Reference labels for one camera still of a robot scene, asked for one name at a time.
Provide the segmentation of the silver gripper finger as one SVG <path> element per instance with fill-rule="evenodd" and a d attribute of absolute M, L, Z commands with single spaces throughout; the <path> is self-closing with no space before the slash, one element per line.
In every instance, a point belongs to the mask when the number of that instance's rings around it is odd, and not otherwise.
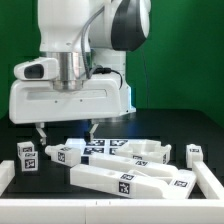
<path fill-rule="evenodd" d="M 35 124 L 36 130 L 40 135 L 40 143 L 45 146 L 47 143 L 47 135 L 45 134 L 44 128 L 45 124 L 44 123 L 36 123 Z"/>
<path fill-rule="evenodd" d="M 89 129 L 87 131 L 88 134 L 88 141 L 91 142 L 94 139 L 94 133 L 96 132 L 99 124 L 95 121 L 90 123 Z"/>

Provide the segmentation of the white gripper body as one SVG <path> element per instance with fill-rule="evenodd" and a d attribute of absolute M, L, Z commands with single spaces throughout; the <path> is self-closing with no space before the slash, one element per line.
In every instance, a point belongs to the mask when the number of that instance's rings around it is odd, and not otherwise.
<path fill-rule="evenodd" d="M 112 118 L 131 112 L 131 90 L 116 74 L 93 75 L 81 90 L 57 91 L 50 81 L 13 83 L 9 118 L 15 124 Z"/>

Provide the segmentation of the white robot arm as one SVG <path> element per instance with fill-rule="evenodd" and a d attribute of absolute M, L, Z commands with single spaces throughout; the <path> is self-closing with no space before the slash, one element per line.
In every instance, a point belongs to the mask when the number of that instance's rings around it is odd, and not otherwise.
<path fill-rule="evenodd" d="M 14 67 L 9 117 L 15 124 L 119 120 L 136 112 L 126 53 L 150 29 L 150 0 L 38 0 L 37 59 Z"/>

